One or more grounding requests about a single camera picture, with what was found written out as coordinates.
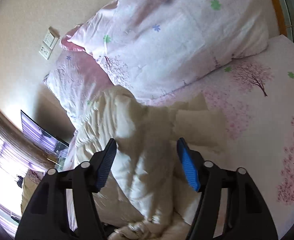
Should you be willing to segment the cream quilted down jacket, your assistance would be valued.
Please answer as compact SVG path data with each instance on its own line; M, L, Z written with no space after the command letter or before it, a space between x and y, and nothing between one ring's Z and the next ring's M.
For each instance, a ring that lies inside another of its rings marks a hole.
M169 107L141 105L125 88L101 91L88 105L74 140L73 169L104 150L117 152L105 186L93 194L106 239L185 239L200 194L188 185L176 144L184 138L205 157L224 162L225 117L203 95ZM73 193L69 227L78 231Z

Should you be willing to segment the cluttered glass side table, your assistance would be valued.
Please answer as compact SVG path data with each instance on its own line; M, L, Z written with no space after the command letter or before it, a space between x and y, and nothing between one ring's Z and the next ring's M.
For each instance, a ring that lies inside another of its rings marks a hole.
M69 152L69 144L57 142L54 150L49 153L47 159L54 163L54 167L60 172L63 170L67 154Z

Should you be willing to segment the dark framed window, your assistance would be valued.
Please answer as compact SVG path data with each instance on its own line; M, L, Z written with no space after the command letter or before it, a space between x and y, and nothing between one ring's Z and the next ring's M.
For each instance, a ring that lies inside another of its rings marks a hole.
M67 142L58 139L55 136L47 133L41 128L35 121L33 121L25 112L21 111L21 123L24 136L29 139L33 144L38 146L46 153L50 153L54 150L54 146L57 142L68 144Z

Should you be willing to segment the pink floral bed sheet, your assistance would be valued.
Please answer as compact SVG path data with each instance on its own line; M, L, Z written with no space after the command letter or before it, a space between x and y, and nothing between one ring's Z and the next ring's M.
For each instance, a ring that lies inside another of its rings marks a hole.
M249 169L283 237L294 225L294 43L274 37L262 53L150 104L169 106L198 93L224 114L230 162Z

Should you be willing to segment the left floral pillow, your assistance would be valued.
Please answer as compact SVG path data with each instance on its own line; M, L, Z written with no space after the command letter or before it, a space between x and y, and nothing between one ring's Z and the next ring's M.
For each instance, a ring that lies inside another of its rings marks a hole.
M44 84L59 100L75 129L79 129L90 102L100 91L113 86L91 55L68 50L62 51L56 68L44 77Z

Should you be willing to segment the right pink floral pillow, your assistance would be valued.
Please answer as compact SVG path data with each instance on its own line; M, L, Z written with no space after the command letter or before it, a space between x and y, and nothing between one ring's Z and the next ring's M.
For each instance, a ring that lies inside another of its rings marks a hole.
M262 0L114 0L62 47L91 55L113 84L149 100L260 53L268 36Z

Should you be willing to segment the white wall socket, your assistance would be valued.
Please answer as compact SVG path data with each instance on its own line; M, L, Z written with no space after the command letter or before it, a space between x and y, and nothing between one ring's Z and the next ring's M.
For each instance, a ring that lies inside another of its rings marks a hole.
M45 60L48 60L50 58L50 55L52 53L52 49L48 47L45 43L42 43L39 53L41 56L44 57Z

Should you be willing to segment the white wall switch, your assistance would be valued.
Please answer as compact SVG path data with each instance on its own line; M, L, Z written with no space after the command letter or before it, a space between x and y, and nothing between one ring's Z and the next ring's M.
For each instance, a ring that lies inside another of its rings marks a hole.
M48 46L48 48L53 50L59 38L60 36L58 35L58 33L52 27L49 27L43 38L43 42L46 46Z

